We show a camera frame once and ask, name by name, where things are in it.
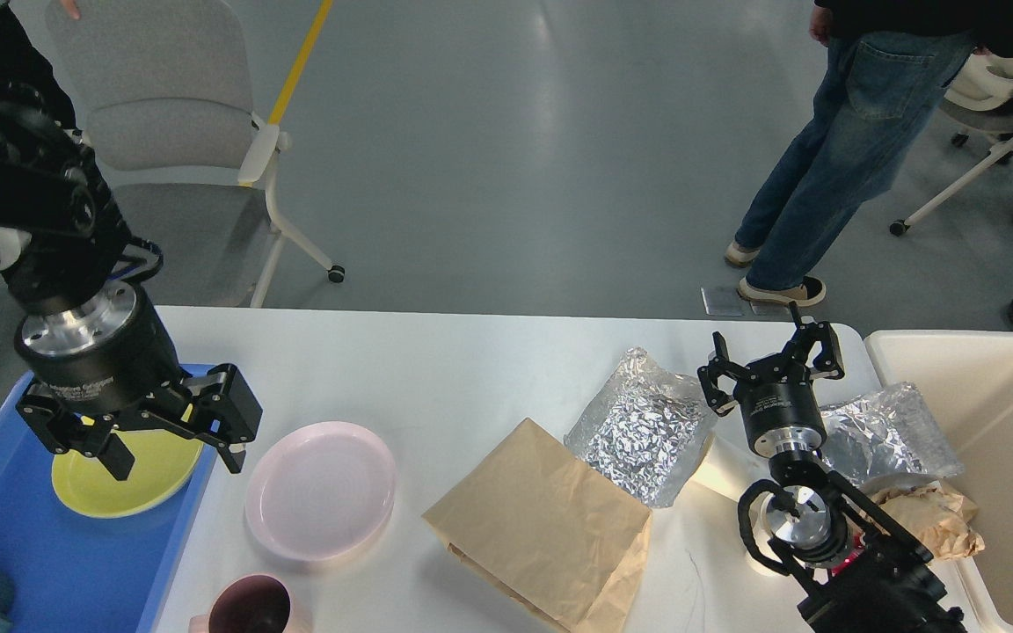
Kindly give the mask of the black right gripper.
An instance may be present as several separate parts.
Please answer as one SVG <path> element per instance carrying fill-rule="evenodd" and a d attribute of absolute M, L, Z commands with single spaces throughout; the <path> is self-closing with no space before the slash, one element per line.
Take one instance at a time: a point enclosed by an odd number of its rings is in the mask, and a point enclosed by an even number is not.
<path fill-rule="evenodd" d="M 839 337 L 827 321 L 804 319 L 797 302 L 789 302 L 791 339 L 781 355 L 764 357 L 746 366 L 729 357 L 726 338 L 712 333 L 714 353 L 698 368 L 704 400 L 716 414 L 728 414 L 738 404 L 749 449 L 763 458 L 788 450 L 815 452 L 827 440 L 813 380 L 845 377 Z M 719 386 L 726 377 L 737 386 L 736 396 Z"/>

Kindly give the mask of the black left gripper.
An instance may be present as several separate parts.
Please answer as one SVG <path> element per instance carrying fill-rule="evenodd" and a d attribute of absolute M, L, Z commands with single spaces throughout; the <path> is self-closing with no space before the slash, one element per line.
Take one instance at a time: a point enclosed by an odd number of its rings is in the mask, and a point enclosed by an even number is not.
<path fill-rule="evenodd" d="M 135 457 L 109 420 L 120 412 L 124 432 L 164 430 L 216 450 L 229 473 L 242 472 L 246 445 L 256 440 L 264 409 L 236 365 L 192 375 L 145 289 L 109 281 L 77 311 L 28 316 L 13 348 L 46 396 L 23 396 L 16 412 L 55 455 L 97 458 L 110 477 L 126 481 Z"/>

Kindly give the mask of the red item under arm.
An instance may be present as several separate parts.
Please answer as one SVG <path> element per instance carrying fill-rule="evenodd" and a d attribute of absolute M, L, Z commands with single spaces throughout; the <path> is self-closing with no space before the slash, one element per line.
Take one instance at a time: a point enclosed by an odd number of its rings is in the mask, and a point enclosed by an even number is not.
<path fill-rule="evenodd" d="M 841 562 L 837 562 L 837 564 L 834 564 L 827 570 L 827 576 L 829 579 L 842 573 L 847 566 L 852 564 L 853 561 L 856 561 L 856 558 L 860 557 L 862 550 L 864 550 L 862 536 L 861 534 L 857 534 L 851 538 L 851 541 L 849 541 L 849 549 L 845 552 L 845 557 L 842 558 Z"/>

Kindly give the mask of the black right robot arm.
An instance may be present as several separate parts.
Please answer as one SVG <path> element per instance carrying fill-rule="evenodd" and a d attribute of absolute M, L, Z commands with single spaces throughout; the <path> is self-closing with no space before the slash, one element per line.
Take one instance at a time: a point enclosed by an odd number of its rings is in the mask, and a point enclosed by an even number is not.
<path fill-rule="evenodd" d="M 843 378 L 839 337 L 796 303 L 789 311 L 792 334 L 777 352 L 739 363 L 717 331 L 696 373 L 712 412 L 739 413 L 765 471 L 737 501 L 745 552 L 797 582 L 813 632 L 962 632 L 965 614 L 941 604 L 946 588 L 926 546 L 821 460 L 827 429 L 813 385 Z"/>

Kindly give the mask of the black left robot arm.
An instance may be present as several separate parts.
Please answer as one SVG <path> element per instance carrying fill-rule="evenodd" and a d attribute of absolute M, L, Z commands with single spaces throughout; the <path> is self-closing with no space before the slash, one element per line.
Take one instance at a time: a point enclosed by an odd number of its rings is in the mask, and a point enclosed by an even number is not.
<path fill-rule="evenodd" d="M 180 365 L 128 247 L 158 253 L 130 232 L 92 149 L 37 90 L 0 83 L 0 272 L 26 314 L 13 348 L 33 374 L 17 413 L 49 453 L 95 458 L 118 481 L 140 430 L 205 442 L 240 473 L 264 410 L 236 365 Z"/>

